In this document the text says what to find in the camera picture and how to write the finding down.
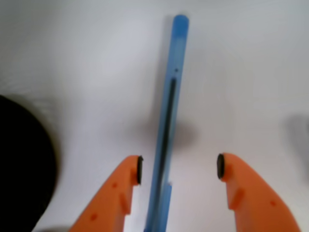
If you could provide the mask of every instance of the orange plastic part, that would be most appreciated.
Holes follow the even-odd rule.
[[[299,232],[286,204],[243,160],[219,155],[218,176],[226,182],[228,208],[234,210],[237,232]]]
[[[125,216],[131,211],[133,186],[140,182],[141,161],[139,156],[124,159],[69,231],[122,232]]]

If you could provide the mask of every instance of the white table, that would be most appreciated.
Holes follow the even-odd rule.
[[[167,231],[235,231],[216,175],[222,151],[255,168],[309,231],[308,12],[307,0],[0,2],[0,93],[32,106],[59,153],[35,231],[72,225],[130,154],[144,165],[125,232],[143,231],[178,13],[190,28]]]

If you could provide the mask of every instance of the black rubber pad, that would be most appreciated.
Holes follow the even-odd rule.
[[[224,176],[224,165],[224,155],[219,154],[217,159],[217,174],[219,179]]]

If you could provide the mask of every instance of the black object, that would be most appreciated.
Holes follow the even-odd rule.
[[[0,96],[1,231],[30,232],[47,208],[56,182],[49,136],[25,108]]]
[[[142,165],[143,165],[143,157],[139,156],[137,160],[137,183],[141,184],[141,173],[142,173]]]
[[[224,176],[224,165],[224,156],[222,154],[219,154],[217,159],[217,173],[219,179]]]

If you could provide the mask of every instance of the blue rod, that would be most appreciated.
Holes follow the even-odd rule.
[[[169,167],[188,28],[189,19],[186,16],[174,17],[145,232],[164,232],[167,224],[171,195]]]

